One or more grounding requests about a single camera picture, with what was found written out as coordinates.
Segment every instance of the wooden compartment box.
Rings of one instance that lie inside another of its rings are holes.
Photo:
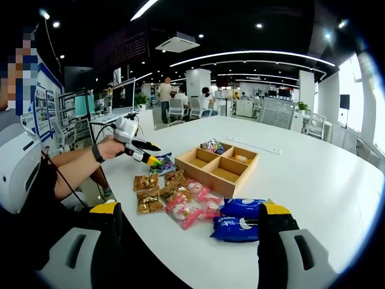
[[[175,158],[179,170],[225,197],[236,197],[242,184],[257,165],[259,154],[221,143],[226,151],[222,155],[201,148],[191,149]],[[249,164],[235,160],[235,155],[249,159]]]

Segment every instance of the oreo package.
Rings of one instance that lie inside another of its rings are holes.
[[[210,237],[217,240],[246,243],[259,240],[258,220],[239,217],[215,217],[214,233]]]
[[[228,199],[224,198],[224,205],[221,206],[220,212],[231,217],[245,217],[258,219],[259,208],[265,200],[253,199]]]

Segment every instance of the white headset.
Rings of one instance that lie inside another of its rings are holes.
[[[40,168],[42,143],[14,110],[0,111],[0,207],[22,209]]]

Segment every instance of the wrist strap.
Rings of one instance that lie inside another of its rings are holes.
[[[102,163],[102,162],[105,161],[105,160],[103,159],[102,155],[100,154],[99,148],[97,147],[96,144],[92,147],[92,153],[94,154],[95,160],[96,160],[98,163]]]

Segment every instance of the potted plant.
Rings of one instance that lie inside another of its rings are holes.
[[[137,95],[135,95],[134,103],[139,111],[146,110],[146,104],[148,99],[149,97],[143,93],[138,93]]]
[[[305,111],[309,110],[309,107],[304,102],[300,101],[298,104],[298,110],[301,114],[305,114]]]

